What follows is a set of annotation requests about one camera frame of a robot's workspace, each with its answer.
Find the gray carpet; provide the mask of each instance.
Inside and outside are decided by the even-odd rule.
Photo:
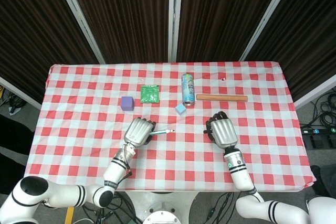
[[[297,114],[300,120],[300,123],[308,123],[311,120],[313,112],[313,106],[311,104],[307,104],[302,108],[298,109]],[[18,121],[20,123],[25,124],[28,126],[32,131],[35,130],[35,126],[37,123],[39,111],[32,107],[30,104],[27,104],[22,110],[13,116],[8,115],[8,106],[4,105],[0,107],[0,114],[10,117],[11,119]],[[5,155],[9,156],[10,158],[16,160],[21,164],[26,164],[27,156],[20,155],[14,152],[11,152],[7,149],[0,147],[0,152],[4,153]],[[318,151],[308,151],[308,158],[311,165],[328,165],[328,164],[335,164],[335,150],[318,150]],[[305,196],[312,195],[313,190],[312,188],[306,188],[297,193],[261,193],[263,198],[266,200],[277,200],[284,203],[292,204],[298,206],[302,209],[306,209],[305,206]],[[191,211],[189,214],[190,223],[192,224],[202,224],[209,210],[215,205],[217,198],[221,195],[221,193],[199,193],[195,198]],[[6,195],[0,195],[0,205],[4,202]],[[123,223],[128,223],[130,218],[125,215],[120,210],[117,212]],[[64,223],[65,220],[66,209],[56,209],[50,210],[43,206],[39,206],[34,217],[39,221],[39,223]],[[73,222],[82,218],[87,218],[85,213],[83,212],[82,208],[77,208],[74,213]],[[106,223],[118,223],[115,217],[111,217],[106,221]],[[266,221],[261,220],[247,220],[238,215],[236,211],[231,218],[230,223],[269,223]]]

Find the can label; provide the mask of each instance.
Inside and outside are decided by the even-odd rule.
[[[193,105],[195,103],[194,78],[191,74],[185,73],[181,79],[183,105]]]

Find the marker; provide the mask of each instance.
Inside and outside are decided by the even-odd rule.
[[[153,135],[161,135],[161,134],[167,134],[167,133],[171,133],[174,132],[174,130],[162,130],[162,131],[152,131],[149,133],[150,136]]]

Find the small pink object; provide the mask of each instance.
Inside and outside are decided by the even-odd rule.
[[[134,110],[134,100],[133,97],[121,97],[121,109],[123,111]]]

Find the wooden stick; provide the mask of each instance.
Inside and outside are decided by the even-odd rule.
[[[208,100],[208,101],[247,102],[246,95],[197,94],[196,98],[198,100]]]

